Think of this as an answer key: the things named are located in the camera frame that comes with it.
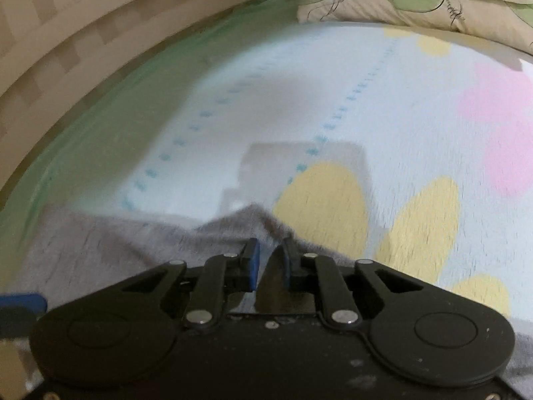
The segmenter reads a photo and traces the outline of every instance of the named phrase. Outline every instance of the gray cloth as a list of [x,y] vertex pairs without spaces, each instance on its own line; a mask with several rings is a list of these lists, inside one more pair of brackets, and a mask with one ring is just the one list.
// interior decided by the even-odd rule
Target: gray cloth
[[[258,291],[246,294],[233,308],[244,312],[314,311],[307,294],[289,294],[282,286],[282,255],[275,251],[291,234],[286,225],[259,206],[185,230],[156,222],[93,217],[50,206],[41,215],[35,237],[13,292],[36,291],[50,308],[92,293],[174,259],[201,266],[212,255],[238,252],[250,237],[261,245]],[[306,252],[319,252],[338,264],[353,261],[324,248],[298,241]],[[524,398],[533,399],[533,330],[513,323],[516,349],[505,379]]]

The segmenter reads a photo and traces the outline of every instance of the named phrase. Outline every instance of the bed sheet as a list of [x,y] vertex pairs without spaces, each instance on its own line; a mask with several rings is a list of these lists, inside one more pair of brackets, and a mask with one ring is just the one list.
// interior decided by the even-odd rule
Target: bed sheet
[[530,330],[530,57],[453,33],[299,25],[296,7],[239,10],[72,124],[0,213],[4,272],[46,203],[185,227],[258,203],[304,239]]

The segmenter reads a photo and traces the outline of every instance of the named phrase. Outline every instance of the pink pattern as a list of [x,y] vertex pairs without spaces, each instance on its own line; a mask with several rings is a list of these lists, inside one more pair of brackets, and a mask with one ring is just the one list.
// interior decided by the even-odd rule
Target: pink pattern
[[533,82],[519,71],[477,63],[476,84],[460,103],[462,116],[478,122],[502,122],[533,104]]
[[477,64],[476,84],[461,100],[459,113],[481,123],[499,124],[485,151],[492,187],[519,196],[533,187],[533,83],[523,72]]
[[495,190],[518,196],[533,185],[533,125],[528,121],[504,124],[491,136],[485,170]]

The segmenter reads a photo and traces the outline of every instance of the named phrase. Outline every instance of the beige striped wall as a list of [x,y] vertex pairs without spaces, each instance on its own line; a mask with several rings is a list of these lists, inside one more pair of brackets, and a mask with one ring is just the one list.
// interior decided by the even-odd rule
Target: beige striped wall
[[0,0],[3,196],[30,152],[61,129],[74,105],[83,110],[91,91],[116,82],[167,38],[246,1]]

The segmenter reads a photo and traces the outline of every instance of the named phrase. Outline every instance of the metal rivet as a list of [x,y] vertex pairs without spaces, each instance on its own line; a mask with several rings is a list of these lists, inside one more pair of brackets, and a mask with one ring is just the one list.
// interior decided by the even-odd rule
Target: metal rivet
[[207,310],[193,310],[189,311],[185,317],[190,323],[204,325],[211,321],[213,315]]
[[279,323],[274,322],[274,320],[269,320],[268,322],[265,323],[265,328],[266,329],[277,329],[279,328]]
[[56,393],[46,393],[43,400],[61,400],[61,398]]
[[359,316],[356,312],[353,312],[352,310],[337,310],[331,315],[331,318],[337,323],[349,325],[351,323],[357,322]]

